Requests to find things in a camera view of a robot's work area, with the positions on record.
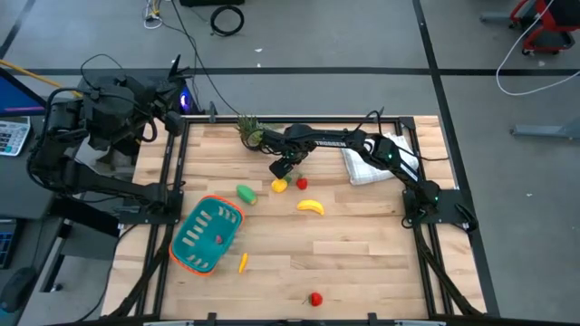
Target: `black cable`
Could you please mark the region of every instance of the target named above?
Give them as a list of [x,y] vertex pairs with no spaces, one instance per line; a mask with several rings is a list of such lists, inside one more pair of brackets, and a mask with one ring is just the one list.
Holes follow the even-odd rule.
[[129,103],[133,104],[133,105],[135,106],[135,108],[134,108],[134,109],[135,109],[136,111],[138,111],[140,114],[142,114],[142,115],[144,115],[144,116],[146,116],[146,117],[150,117],[150,116],[151,116],[151,114],[150,114],[150,113],[147,113],[147,112],[145,112],[144,110],[142,110],[142,109],[140,108],[140,104],[139,104],[137,101],[135,101],[134,99],[130,99],[130,98],[128,98],[128,97],[121,96],[121,95],[119,95],[119,94],[115,94],[115,93],[108,93],[108,92],[100,92],[100,93],[99,93],[99,96],[104,96],[104,97],[112,97],[112,98],[115,98],[115,99],[120,99],[120,100],[127,101],[127,102],[129,102]]
[[111,196],[111,197],[106,197],[103,199],[95,199],[95,200],[84,200],[84,199],[79,199],[79,198],[75,198],[75,197],[69,197],[69,199],[80,202],[80,203],[84,203],[84,204],[96,204],[96,203],[102,203],[108,200],[113,200],[116,198],[124,198],[121,196]]
[[209,24],[209,20],[207,20],[201,14],[199,14],[195,9],[193,9],[193,7],[189,7],[189,10],[191,10],[193,14],[195,14],[202,22]]
[[[181,181],[181,182],[179,182],[179,187],[178,188],[181,188],[181,187],[185,186],[186,184],[187,184],[187,182]],[[173,186],[173,185],[175,185],[175,183],[171,182],[171,183],[168,183],[167,184],[167,187]]]
[[463,206],[462,204],[455,204],[455,209],[457,209],[461,214],[461,216],[463,216],[463,218],[466,221],[465,223],[467,224],[467,227],[464,227],[463,225],[453,224],[454,226],[460,228],[461,230],[467,232],[468,234],[479,228],[478,219],[475,217],[475,214],[473,214],[473,212],[471,212],[467,207]]
[[40,220],[40,230],[38,231],[38,238],[36,239],[36,248],[34,249],[33,261],[31,263],[31,267],[34,268],[34,264],[36,263],[36,255],[38,254],[38,245],[43,236],[43,228],[44,228],[44,218]]
[[221,93],[218,90],[218,87],[216,87],[216,84],[211,80],[211,77],[209,77],[209,73],[206,70],[206,66],[203,64],[203,62],[201,61],[201,58],[199,57],[198,54],[198,47],[191,41],[192,39],[195,40],[193,38],[193,36],[189,35],[188,30],[185,28],[185,25],[183,24],[183,20],[181,19],[181,15],[179,14],[179,10],[177,8],[177,6],[174,3],[174,0],[171,0],[171,4],[173,5],[173,9],[175,10],[175,14],[177,15],[178,19],[179,19],[179,23],[181,24],[181,28],[183,29],[183,31],[180,31],[179,29],[175,28],[175,27],[169,27],[167,24],[164,24],[166,27],[169,27],[170,29],[179,31],[183,34],[185,34],[188,37],[189,43],[191,44],[191,46],[193,47],[194,53],[196,58],[198,58],[199,60],[199,65],[201,66],[201,69],[203,69],[204,73],[206,74],[206,76],[208,77],[209,83],[211,84],[211,87],[213,87],[214,91],[216,91],[216,94],[218,95],[218,97],[232,110],[236,113],[236,115],[241,115],[236,109],[234,109],[227,101],[226,99],[224,99],[224,97],[221,95]]
[[119,68],[121,68],[123,70],[123,73],[125,71],[125,69],[115,59],[113,59],[109,54],[99,53],[99,54],[96,54],[96,55],[92,56],[91,58],[87,59],[85,62],[83,62],[81,64],[81,76],[82,76],[82,79],[84,80],[84,82],[86,82],[87,85],[89,85],[89,87],[91,87],[94,90],[96,90],[96,87],[94,87],[89,82],[89,80],[86,78],[86,76],[84,75],[84,71],[82,70],[82,68],[84,68],[84,65],[87,64],[89,61],[91,61],[92,59],[98,58],[100,56],[107,57],[107,58],[111,59],[112,62],[115,62],[115,64],[117,64],[117,66],[119,66]]
[[407,230],[412,229],[414,226],[421,225],[421,221],[426,216],[427,216],[427,212],[425,212],[425,211],[422,211],[422,213],[419,216],[417,216],[414,220],[411,220],[411,221],[408,221],[407,216],[404,216],[401,220],[401,226],[402,226],[402,228],[405,228]]
[[[169,26],[168,24],[165,24],[165,22],[161,22],[161,23],[165,27],[167,27],[167,28],[169,28],[171,30],[180,32],[180,33],[188,36],[187,34],[183,33],[183,31],[181,31],[178,28],[175,28],[173,26]],[[190,36],[189,38],[195,44],[194,49],[195,49],[195,53],[196,53],[196,55],[194,55],[194,58],[193,58],[193,73],[191,74],[191,86],[193,87],[193,94],[195,95],[195,96],[193,96],[193,98],[194,98],[193,101],[196,103],[196,106],[198,107],[198,109],[201,110],[201,107],[199,106],[199,90],[198,90],[198,87],[196,86],[196,76],[198,74],[198,57],[197,57],[197,52],[198,51],[197,51],[197,42],[196,42],[196,39],[193,38],[193,36]]]
[[[117,240],[117,244],[115,245],[115,250],[114,250],[114,252],[116,252],[116,251],[117,251],[117,245],[119,245],[119,242],[121,241],[121,239],[122,239],[122,238],[123,238],[123,237],[124,237],[124,236],[125,236],[127,233],[129,233],[129,231],[130,231],[130,230],[132,230],[133,228],[135,228],[135,226],[137,226],[137,225],[132,225],[131,227],[129,227],[129,228],[127,229],[127,231],[123,232],[123,234],[122,234],[122,235],[119,237],[119,240]],[[101,294],[101,297],[99,298],[99,301],[97,301],[97,304],[95,304],[95,306],[94,306],[94,307],[92,307],[92,309],[91,309],[89,312],[87,312],[87,313],[86,313],[84,316],[82,316],[80,319],[78,319],[78,320],[77,320],[77,321],[75,321],[75,322],[84,321],[84,320],[85,320],[85,319],[87,319],[87,318],[88,318],[88,317],[89,317],[89,316],[90,316],[90,315],[91,315],[91,314],[92,314],[92,313],[93,313],[95,310],[97,310],[97,308],[99,307],[99,305],[100,305],[100,304],[101,304],[101,302],[102,302],[102,299],[103,299],[103,298],[104,298],[104,296],[105,296],[105,293],[107,292],[107,285],[108,285],[108,282],[109,282],[109,276],[111,276],[111,270],[112,270],[112,262],[111,262],[111,267],[109,268],[109,271],[107,272],[107,281],[106,281],[107,283],[105,284],[105,288],[102,290],[102,294]]]
[[157,125],[155,124],[153,118],[149,119],[147,123],[149,123],[149,125],[151,126],[151,138],[146,139],[138,133],[135,133],[135,138],[144,142],[153,142],[155,139],[157,139]]
[[367,115],[364,116],[362,122],[359,123],[359,125],[356,126],[356,128],[353,129],[353,131],[349,132],[348,135],[352,135],[352,134],[354,134],[354,132],[356,130],[360,129],[363,126],[363,124],[366,122],[365,120],[367,120],[369,117],[371,117],[373,113],[377,115],[377,126],[379,126],[379,133],[381,133],[381,135],[382,135],[381,113],[377,110],[372,110],[369,113],[367,113]]
[[450,159],[450,158],[424,158],[423,156],[420,156],[420,155],[411,153],[407,149],[404,149],[404,148],[401,148],[401,147],[399,147],[399,149],[402,150],[402,151],[404,151],[405,153],[411,155],[411,156],[414,156],[415,158],[424,159],[424,160],[429,161],[429,162],[436,162],[436,161],[442,161],[442,160],[448,160],[448,159]]
[[[216,19],[218,19],[219,14],[225,12],[226,10],[233,11],[239,17],[239,25],[231,31],[224,31],[216,25]],[[244,13],[242,13],[242,11],[239,10],[239,8],[234,7],[233,5],[222,5],[218,9],[216,9],[213,12],[213,14],[211,14],[211,17],[209,18],[209,25],[211,26],[211,30],[214,31],[214,34],[222,37],[227,37],[241,31],[242,27],[244,27],[245,21],[246,19],[244,18]]]

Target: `concrete floor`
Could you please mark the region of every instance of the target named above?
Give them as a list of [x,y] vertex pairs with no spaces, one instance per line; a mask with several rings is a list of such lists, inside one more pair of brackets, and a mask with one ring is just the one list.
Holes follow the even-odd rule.
[[[164,21],[179,26],[170,3],[161,1]],[[25,0],[0,3],[0,40]],[[441,69],[495,69],[515,31],[484,25],[479,13],[508,10],[515,1],[421,0],[437,64]],[[76,85],[71,74],[96,53],[113,56],[126,68],[167,68],[193,53],[183,34],[142,26],[143,0],[35,0],[5,59],[29,69],[58,69],[50,76]],[[208,68],[382,67],[429,68],[412,1],[247,0],[246,25],[239,35],[211,36],[191,10],[179,7]],[[213,7],[196,9],[209,17]],[[512,69],[579,69],[580,46],[558,56],[524,57],[517,50]],[[106,59],[90,68],[114,68]],[[19,77],[33,90],[49,87]],[[512,91],[533,89],[562,77],[505,77]],[[220,92],[246,113],[364,114],[385,106],[388,114],[440,114],[429,75],[390,72],[333,74],[222,74],[212,77]],[[527,97],[509,97],[488,76],[442,76],[486,248],[502,316],[580,321],[580,187],[578,143],[515,139],[516,123],[561,124],[580,115],[575,99],[580,81]],[[227,109],[197,78],[202,104]],[[106,262],[67,263],[57,282],[60,293],[36,294],[23,325],[74,321],[98,301]],[[45,306],[48,302],[60,302]]]

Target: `cable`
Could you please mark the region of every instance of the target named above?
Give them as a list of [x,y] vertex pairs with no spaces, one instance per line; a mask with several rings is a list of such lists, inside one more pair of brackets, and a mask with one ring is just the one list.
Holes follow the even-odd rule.
[[92,59],[98,58],[98,57],[100,57],[100,56],[107,57],[107,58],[111,59],[111,61],[112,61],[112,62],[115,62],[115,64],[117,64],[117,66],[119,66],[119,68],[121,68],[121,69],[123,70],[123,73],[124,73],[124,71],[125,71],[125,69],[124,69],[124,68],[121,66],[121,64],[120,64],[120,63],[118,63],[118,62],[117,62],[115,59],[113,59],[113,58],[112,58],[112,57],[111,57],[109,54],[106,54],[106,53],[99,53],[99,54],[95,54],[94,56],[92,56],[91,58],[87,59],[85,62],[83,62],[83,63],[81,64],[81,76],[82,76],[82,79],[84,80],[84,82],[86,82],[86,83],[87,83],[87,85],[89,85],[89,87],[91,87],[91,88],[92,88],[92,89],[94,89],[94,90],[96,90],[96,87],[94,87],[94,86],[93,86],[93,85],[92,85],[92,84],[89,82],[89,80],[87,80],[86,76],[84,75],[84,71],[82,70],[82,68],[84,68],[84,65],[85,65],[85,64],[87,64],[89,61],[91,61]]
[[367,120],[369,117],[371,117],[373,113],[375,113],[377,115],[377,125],[379,126],[379,133],[381,133],[381,135],[382,135],[381,113],[377,110],[372,110],[369,113],[367,113],[367,115],[364,116],[364,118],[362,118],[362,122],[359,123],[359,125],[356,126],[356,128],[353,129],[353,131],[349,132],[348,135],[352,135],[352,134],[354,134],[354,132],[356,130],[360,129],[363,126],[363,124],[366,122],[365,120]]
[[69,197],[69,199],[80,202],[80,203],[84,203],[84,204],[96,204],[96,203],[102,203],[108,200],[112,200],[112,199],[116,199],[116,198],[124,198],[124,197],[120,197],[120,196],[111,196],[111,197],[106,197],[103,199],[96,199],[96,200],[84,200],[84,199],[79,199],[79,198],[75,198],[75,197]]
[[[124,237],[124,236],[125,236],[127,233],[129,233],[129,232],[130,232],[132,229],[134,229],[134,228],[135,228],[135,226],[137,226],[137,225],[132,225],[132,226],[130,226],[130,227],[127,229],[127,231],[123,232],[123,234],[122,234],[122,235],[119,237],[119,240],[117,240],[117,244],[115,245],[115,250],[114,250],[114,252],[116,252],[116,251],[117,251],[117,246],[119,245],[119,242],[122,240],[122,238],[123,238],[123,237]],[[112,270],[112,263],[111,263],[111,267],[109,268],[109,271],[107,272],[107,282],[109,281],[109,276],[111,276],[111,270]],[[95,304],[95,306],[94,306],[94,307],[92,307],[92,309],[91,309],[89,312],[87,312],[87,313],[86,313],[84,316],[82,316],[81,318],[79,318],[79,319],[78,319],[77,321],[75,321],[75,322],[84,321],[84,320],[85,320],[85,319],[87,319],[87,318],[88,318],[88,317],[89,317],[89,316],[90,316],[90,315],[91,315],[91,314],[92,314],[92,313],[93,313],[95,310],[97,310],[97,308],[99,307],[99,305],[100,305],[100,304],[101,304],[101,302],[102,302],[102,299],[103,299],[103,298],[104,298],[104,296],[105,296],[105,293],[107,292],[107,285],[108,285],[108,284],[105,284],[105,287],[104,287],[104,289],[102,289],[102,294],[101,294],[101,297],[99,298],[99,301],[97,301],[97,304]]]
[[[382,125],[382,124],[381,124],[381,113],[380,113],[379,111],[377,111],[377,110],[372,110],[372,111],[370,111],[370,112],[369,112],[369,113],[368,113],[366,116],[364,116],[364,118],[363,118],[363,119],[364,119],[364,120],[367,120],[369,117],[371,117],[371,115],[372,115],[373,113],[377,115],[377,125],[379,126],[379,133],[382,135],[382,128],[381,128],[381,125]],[[360,129],[360,128],[361,128],[361,126],[364,124],[364,122],[365,122],[365,121],[363,121],[363,122],[359,123],[359,125],[358,125],[358,126],[356,126],[356,128],[355,128],[353,131],[349,132],[349,133],[348,133],[348,135],[352,135],[352,134],[353,134],[353,133],[354,133],[356,130]],[[414,156],[415,158],[424,159],[424,160],[426,160],[426,161],[443,161],[443,160],[448,160],[448,159],[450,159],[450,158],[424,158],[424,157],[422,157],[422,156],[419,156],[419,155],[416,155],[416,154],[414,154],[414,153],[411,153],[411,152],[410,152],[410,151],[408,151],[407,149],[404,149],[404,148],[401,148],[401,147],[399,147],[399,149],[400,149],[400,150],[402,150],[402,151],[404,151],[405,153],[407,153],[407,154],[411,155],[411,156]]]
[[193,9],[193,7],[189,7],[189,10],[191,10],[193,14],[195,14],[199,18],[199,20],[201,20],[205,24],[209,24],[209,20],[207,20],[201,14],[199,14],[195,9]]
[[496,82],[498,83],[498,87],[501,91],[503,91],[504,93],[506,93],[507,95],[511,95],[511,96],[524,96],[524,95],[529,95],[529,94],[533,94],[535,92],[538,91],[543,91],[543,90],[547,90],[549,88],[552,88],[554,86],[557,86],[561,83],[565,83],[568,82],[569,80],[573,79],[574,77],[580,75],[580,71],[576,72],[575,74],[573,74],[572,76],[563,79],[562,81],[558,81],[555,82],[553,84],[547,85],[547,86],[543,86],[540,87],[536,90],[532,90],[532,91],[523,91],[523,92],[510,92],[510,91],[506,91],[502,86],[501,86],[501,82],[499,81],[499,71],[501,70],[501,68],[503,68],[504,64],[506,64],[506,61],[509,58],[509,55],[511,55],[511,53],[514,51],[514,49],[516,48],[516,46],[519,44],[519,42],[522,40],[522,38],[524,38],[524,36],[526,36],[526,34],[537,24],[537,22],[540,21],[540,19],[542,19],[542,17],[544,16],[544,14],[547,12],[547,10],[550,8],[550,5],[552,5],[552,3],[554,3],[555,0],[551,0],[549,4],[547,4],[546,9],[544,9],[544,11],[540,14],[540,16],[538,18],[536,18],[536,20],[526,29],[525,32],[523,32],[519,38],[517,39],[517,41],[514,43],[514,45],[511,47],[511,49],[509,49],[509,52],[506,55],[506,58],[504,58],[504,61],[499,65],[498,69],[496,70]]
[[198,106],[198,108],[200,109],[201,107],[199,106],[199,100],[198,100],[198,93],[199,93],[199,90],[198,90],[198,87],[196,86],[196,76],[197,76],[197,74],[198,74],[198,46],[197,46],[196,39],[195,39],[193,36],[190,36],[190,35],[188,35],[188,34],[185,34],[185,33],[184,33],[183,31],[181,31],[179,28],[175,28],[175,27],[173,27],[173,26],[170,26],[170,25],[168,25],[168,24],[167,24],[167,23],[165,23],[165,22],[162,22],[162,23],[163,23],[163,25],[164,25],[165,27],[169,28],[170,30],[174,30],[174,31],[177,31],[177,32],[180,32],[180,33],[182,33],[182,34],[186,35],[186,36],[189,38],[189,40],[190,40],[191,42],[193,42],[193,44],[194,44],[194,47],[193,47],[193,49],[194,49],[194,54],[195,54],[195,55],[194,55],[194,58],[193,58],[193,74],[191,75],[191,85],[193,86],[193,93],[194,93],[194,95],[195,95],[195,96],[193,97],[193,98],[194,98],[194,99],[193,99],[193,101],[196,103],[196,105],[197,105],[197,106]]
[[[151,2],[151,0],[147,0],[147,4],[145,5],[145,8],[143,8],[143,27],[149,30],[157,29],[163,25],[163,20],[160,17],[159,5],[155,6],[156,1],[157,0],[153,0],[153,2]],[[148,26],[147,22],[151,20],[159,21],[159,23],[154,26]]]
[[147,123],[149,123],[149,125],[151,126],[151,138],[146,139],[139,133],[135,133],[135,138],[144,142],[153,142],[155,139],[157,139],[157,126],[155,125],[155,121],[153,120],[153,118],[149,119]]
[[[13,63],[8,62],[8,61],[0,60],[0,64],[4,65],[6,67],[9,67],[11,69],[14,69],[17,72],[21,72],[21,73],[25,74],[28,77],[32,77],[32,78],[36,79],[37,81],[47,83],[47,84],[49,84],[51,86],[54,86],[56,88],[61,88],[62,87],[62,85],[60,83],[56,82],[56,81],[51,81],[51,80],[49,80],[47,78],[44,78],[43,76],[39,76],[39,75],[37,75],[37,74],[35,74],[33,72],[29,72],[26,69],[24,69],[22,67],[19,67],[19,66],[13,64]],[[76,91],[71,91],[71,93],[74,94],[74,96],[76,96],[76,97],[81,97],[81,94],[78,93],[78,92],[76,92]]]
[[404,149],[404,148],[401,148],[401,147],[399,147],[399,149],[402,150],[402,151],[404,151],[405,153],[411,155],[411,156],[414,156],[415,158],[424,159],[424,160],[429,161],[429,162],[436,162],[436,161],[442,161],[442,160],[448,160],[448,159],[450,159],[450,158],[424,158],[423,156],[420,156],[420,155],[411,153],[407,149]]
[[[224,31],[222,29],[220,29],[217,25],[216,25],[216,19],[218,19],[219,14],[225,12],[226,10],[231,10],[234,13],[237,14],[237,16],[239,17],[239,25],[234,28],[231,31]],[[237,32],[242,30],[242,27],[244,27],[244,22],[246,21],[246,19],[244,18],[244,13],[242,13],[241,10],[239,10],[239,8],[233,6],[233,5],[222,5],[220,6],[218,9],[216,9],[213,14],[211,14],[211,17],[209,18],[209,23],[211,25],[211,30],[214,32],[214,34],[218,35],[218,36],[222,36],[222,37],[227,37],[227,36],[231,36],[233,34],[236,34]]]
[[34,264],[36,263],[36,254],[38,254],[38,245],[40,244],[41,237],[43,236],[43,228],[44,228],[44,219],[40,220],[40,230],[38,231],[38,238],[36,239],[36,248],[34,249],[33,261],[31,263],[31,267],[34,268]]
[[[152,26],[152,27],[148,27],[146,25],[146,22],[143,22],[143,25],[145,26],[145,28],[148,28],[148,29],[156,29],[159,26],[164,25],[164,26],[166,26],[166,27],[168,27],[170,29],[173,29],[173,30],[176,30],[176,31],[178,31],[180,33],[183,33],[179,29],[174,28],[174,27],[171,27],[171,26],[168,26],[167,24],[163,23],[163,19],[161,19],[161,17],[160,17],[160,8],[161,7],[160,7],[160,4],[159,4],[159,0],[157,0],[157,2],[158,2],[157,7],[154,8],[154,9],[152,9],[152,11],[154,11],[154,14],[152,14],[151,18],[153,18],[155,20],[159,20],[159,25]],[[191,9],[191,11],[193,11],[199,17],[199,19],[201,19],[202,21],[206,22],[206,20],[203,19],[203,17],[201,17],[201,15],[199,15],[197,12],[195,12],[195,10],[193,10],[193,8],[190,8],[190,9]],[[146,17],[147,17],[147,15],[146,15],[146,13],[144,13],[143,19],[146,19]],[[195,39],[193,39],[193,43],[196,45],[196,47],[198,46]],[[193,74],[191,75],[191,85],[193,87],[193,94],[195,95],[195,96],[193,96],[193,103],[196,105],[196,107],[198,108],[198,110],[200,110],[201,107],[199,106],[199,90],[198,90],[198,87],[196,86],[197,68],[198,68],[198,58],[196,58],[194,56]]]
[[135,101],[134,99],[130,99],[128,97],[124,97],[124,96],[121,96],[119,94],[107,93],[107,92],[103,92],[103,93],[100,92],[99,93],[99,96],[112,97],[112,98],[115,98],[115,99],[120,99],[120,100],[127,101],[127,102],[133,104],[135,106],[134,109],[137,110],[140,114],[142,114],[142,115],[144,115],[146,117],[150,117],[151,116],[150,113],[147,113],[144,110],[141,110],[140,109],[140,104],[137,101]]
[[[181,33],[184,33],[189,40],[189,43],[191,44],[191,46],[193,47],[194,53],[196,58],[198,58],[199,60],[199,65],[201,66],[201,69],[203,69],[204,73],[206,74],[206,76],[208,77],[209,83],[211,84],[211,86],[213,87],[214,91],[216,91],[216,94],[218,95],[218,97],[232,110],[236,113],[236,115],[241,115],[241,113],[239,113],[236,109],[234,109],[227,101],[226,99],[224,99],[224,97],[221,95],[221,93],[219,92],[218,88],[216,87],[216,84],[211,80],[211,78],[209,77],[209,73],[206,70],[205,65],[203,64],[203,62],[201,61],[201,58],[199,57],[198,54],[198,47],[192,42],[192,39],[195,40],[191,35],[188,34],[188,30],[185,28],[185,25],[183,24],[183,20],[181,19],[181,15],[179,14],[179,10],[177,8],[177,6],[175,5],[174,0],[171,0],[171,4],[173,5],[173,9],[175,10],[175,14],[177,15],[178,19],[179,19],[179,23],[181,24],[181,28],[183,29],[183,31],[180,31]],[[179,29],[175,28],[175,27],[171,27],[171,29],[173,30],[177,30],[179,31]]]

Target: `wooden tabletop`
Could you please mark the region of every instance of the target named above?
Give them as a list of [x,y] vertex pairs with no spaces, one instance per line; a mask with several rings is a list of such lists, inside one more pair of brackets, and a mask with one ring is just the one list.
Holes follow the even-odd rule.
[[[447,157],[438,118],[421,116],[415,121],[421,154]],[[372,125],[362,129],[377,131]],[[394,133],[389,124],[382,129]],[[166,141],[167,134],[160,132],[157,141],[141,145],[134,182],[159,181]],[[179,143],[176,139],[170,180]],[[270,188],[273,176],[268,165],[274,160],[274,156],[245,149],[233,125],[191,126],[182,216],[188,216],[203,196],[216,194],[238,204],[246,213],[246,222],[211,276],[196,276],[169,262],[161,318],[206,319],[209,312],[216,312],[219,319],[238,320],[366,319],[368,312],[377,312],[380,319],[426,318],[412,231],[401,227],[403,184],[393,178],[352,186],[340,150],[319,148],[297,169],[308,178],[308,188],[290,186],[278,194]],[[427,177],[442,188],[454,187],[448,160],[424,161],[424,166]],[[256,191],[255,206],[237,198],[238,184]],[[320,201],[324,216],[298,211],[296,204],[302,199]],[[437,228],[449,276],[476,308],[485,311],[468,237],[452,225]],[[139,225],[119,244],[103,314],[114,310],[138,280],[149,229]],[[242,253],[248,253],[249,259],[246,271],[239,274]],[[152,280],[146,312],[152,306],[156,275]],[[443,312],[433,273],[431,282],[438,311]],[[324,297],[321,306],[303,303],[311,292]]]

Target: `white cloth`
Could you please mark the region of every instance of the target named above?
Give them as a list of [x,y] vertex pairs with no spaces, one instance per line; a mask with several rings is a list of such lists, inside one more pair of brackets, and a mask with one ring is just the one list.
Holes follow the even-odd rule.
[[[394,143],[402,149],[407,149],[412,152],[407,140],[404,136],[396,136],[391,133],[384,135],[388,139],[394,141]],[[353,186],[366,185],[376,181],[386,180],[388,178],[394,177],[390,171],[379,170],[378,168],[372,167],[366,164],[361,156],[352,149],[341,149],[344,156],[344,163],[346,164],[346,169],[348,170],[349,176],[351,176],[351,184]],[[415,171],[419,167],[419,161],[412,155],[399,150],[401,153],[401,158]]]

